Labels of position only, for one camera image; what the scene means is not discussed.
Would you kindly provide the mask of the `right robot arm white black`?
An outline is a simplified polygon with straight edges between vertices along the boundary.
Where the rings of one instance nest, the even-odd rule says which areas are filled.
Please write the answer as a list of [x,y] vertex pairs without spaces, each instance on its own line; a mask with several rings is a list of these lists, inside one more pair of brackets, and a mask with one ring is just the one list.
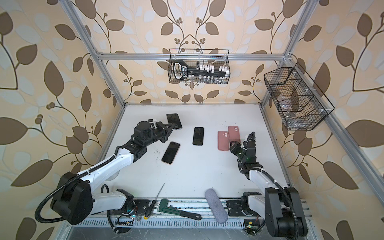
[[261,225],[267,227],[272,237],[297,240],[307,236],[308,225],[299,192],[282,186],[257,161],[256,133],[250,133],[242,144],[231,141],[230,152],[237,157],[240,173],[261,190],[243,195],[243,211],[262,217]]

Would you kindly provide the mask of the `pink phone case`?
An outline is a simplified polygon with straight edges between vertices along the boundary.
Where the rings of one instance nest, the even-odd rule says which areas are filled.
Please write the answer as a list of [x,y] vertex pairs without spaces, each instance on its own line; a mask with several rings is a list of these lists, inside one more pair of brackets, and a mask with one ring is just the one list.
[[241,142],[240,130],[238,126],[228,126],[230,142]]
[[229,132],[218,131],[218,150],[229,151],[229,149],[230,149]]

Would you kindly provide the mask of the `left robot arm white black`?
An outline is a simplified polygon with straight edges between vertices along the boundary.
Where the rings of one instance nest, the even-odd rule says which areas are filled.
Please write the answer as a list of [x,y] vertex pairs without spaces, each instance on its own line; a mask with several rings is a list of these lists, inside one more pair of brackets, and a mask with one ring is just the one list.
[[48,194],[35,211],[35,220],[42,224],[67,221],[77,225],[88,216],[124,207],[130,195],[118,189],[114,192],[94,191],[121,169],[132,165],[157,141],[165,143],[176,124],[141,121],[127,143],[118,146],[109,158],[77,174],[67,172],[55,190]]

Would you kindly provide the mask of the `blue phone black screen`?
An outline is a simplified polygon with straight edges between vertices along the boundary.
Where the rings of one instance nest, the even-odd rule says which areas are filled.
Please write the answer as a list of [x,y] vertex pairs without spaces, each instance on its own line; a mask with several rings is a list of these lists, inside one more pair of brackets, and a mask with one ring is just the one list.
[[193,135],[193,145],[202,146],[204,144],[204,131],[203,127],[195,127]]

